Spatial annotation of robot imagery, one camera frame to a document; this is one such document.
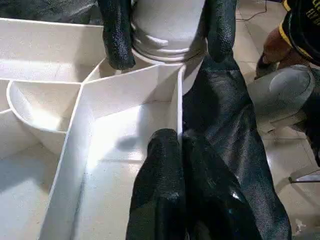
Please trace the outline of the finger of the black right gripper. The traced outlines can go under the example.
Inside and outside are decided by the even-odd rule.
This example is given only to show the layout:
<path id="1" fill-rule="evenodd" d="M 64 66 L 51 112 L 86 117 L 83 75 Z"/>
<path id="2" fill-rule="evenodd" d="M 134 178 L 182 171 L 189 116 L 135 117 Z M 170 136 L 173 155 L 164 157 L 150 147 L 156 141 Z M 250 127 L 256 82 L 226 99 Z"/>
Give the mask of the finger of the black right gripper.
<path id="1" fill-rule="evenodd" d="M 130 0 L 99 0 L 103 21 L 103 43 L 109 65 L 116 70 L 135 66 L 132 52 L 132 28 Z"/>
<path id="2" fill-rule="evenodd" d="M 222 62 L 233 53 L 236 33 L 236 0 L 206 0 L 204 5 L 205 37 L 208 53 Z"/>

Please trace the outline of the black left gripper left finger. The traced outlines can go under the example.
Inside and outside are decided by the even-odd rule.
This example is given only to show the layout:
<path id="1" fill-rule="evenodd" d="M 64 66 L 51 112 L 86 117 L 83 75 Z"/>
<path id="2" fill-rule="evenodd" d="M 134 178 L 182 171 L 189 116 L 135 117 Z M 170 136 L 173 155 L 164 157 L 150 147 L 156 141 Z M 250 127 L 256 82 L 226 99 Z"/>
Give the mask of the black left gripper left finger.
<path id="1" fill-rule="evenodd" d="M 173 129 L 154 132 L 133 185 L 127 240 L 184 240 L 186 197 L 182 156 Z"/>

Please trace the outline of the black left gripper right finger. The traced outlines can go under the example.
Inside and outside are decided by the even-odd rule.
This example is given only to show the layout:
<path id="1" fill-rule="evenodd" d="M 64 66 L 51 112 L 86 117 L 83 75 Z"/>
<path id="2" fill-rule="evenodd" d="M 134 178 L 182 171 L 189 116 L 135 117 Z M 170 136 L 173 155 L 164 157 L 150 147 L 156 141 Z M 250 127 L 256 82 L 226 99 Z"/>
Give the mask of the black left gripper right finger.
<path id="1" fill-rule="evenodd" d="M 188 234 L 191 240 L 260 240 L 239 182 L 202 135 L 182 137 Z"/>

